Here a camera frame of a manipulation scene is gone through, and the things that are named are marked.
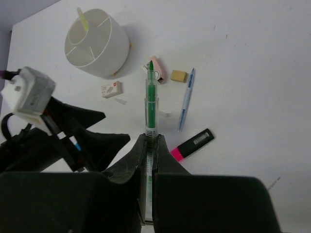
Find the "yellow highlighter pen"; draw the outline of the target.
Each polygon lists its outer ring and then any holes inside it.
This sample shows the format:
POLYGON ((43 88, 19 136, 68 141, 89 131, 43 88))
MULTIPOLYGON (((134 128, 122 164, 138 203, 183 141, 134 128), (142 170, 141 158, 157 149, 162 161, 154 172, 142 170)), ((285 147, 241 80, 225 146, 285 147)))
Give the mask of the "yellow highlighter pen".
POLYGON ((80 7, 77 7, 76 10, 77 10, 77 14, 79 16, 79 20, 80 20, 85 32, 87 32, 88 31, 88 22, 86 20, 86 17, 85 17, 85 15, 84 15, 84 13, 80 7))

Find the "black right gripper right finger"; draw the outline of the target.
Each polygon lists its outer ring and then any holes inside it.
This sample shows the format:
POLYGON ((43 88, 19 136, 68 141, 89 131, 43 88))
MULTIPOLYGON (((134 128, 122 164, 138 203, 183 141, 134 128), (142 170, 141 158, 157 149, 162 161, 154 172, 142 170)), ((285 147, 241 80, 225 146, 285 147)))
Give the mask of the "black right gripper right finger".
POLYGON ((273 203, 254 177, 192 175, 169 152, 163 135, 153 165, 157 233, 278 233, 273 203))

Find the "green pen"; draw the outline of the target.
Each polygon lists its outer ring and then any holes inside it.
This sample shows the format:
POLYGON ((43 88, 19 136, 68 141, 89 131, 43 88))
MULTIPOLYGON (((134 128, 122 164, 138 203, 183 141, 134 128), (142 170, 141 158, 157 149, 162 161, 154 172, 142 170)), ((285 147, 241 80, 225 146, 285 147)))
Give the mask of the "green pen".
POLYGON ((146 186, 146 212, 145 218, 149 223, 153 222, 152 217, 152 168, 156 152, 155 143, 158 137, 158 96, 157 80, 153 61, 149 62, 146 79, 145 97, 145 134, 147 137, 147 186, 146 186))

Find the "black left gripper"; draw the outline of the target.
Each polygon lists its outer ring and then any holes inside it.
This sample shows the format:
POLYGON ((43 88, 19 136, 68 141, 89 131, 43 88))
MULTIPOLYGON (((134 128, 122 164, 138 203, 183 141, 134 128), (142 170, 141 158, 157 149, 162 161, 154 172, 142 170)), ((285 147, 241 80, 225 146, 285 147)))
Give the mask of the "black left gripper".
POLYGON ((56 134, 47 135, 29 123, 19 134, 12 136, 7 114, 1 121, 6 139, 0 145, 0 171, 43 171, 64 159, 72 171, 104 171, 118 152, 130 141, 123 133, 94 133, 87 128, 105 118, 103 112, 65 104, 54 97, 48 102, 48 116, 56 134))

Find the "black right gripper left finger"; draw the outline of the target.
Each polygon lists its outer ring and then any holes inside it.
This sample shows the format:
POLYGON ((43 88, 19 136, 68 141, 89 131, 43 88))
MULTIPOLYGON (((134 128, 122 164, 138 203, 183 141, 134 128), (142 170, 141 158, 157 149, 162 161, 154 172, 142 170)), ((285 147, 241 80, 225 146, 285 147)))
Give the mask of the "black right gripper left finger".
POLYGON ((139 233, 145 222, 146 137, 103 172, 6 172, 3 233, 139 233))

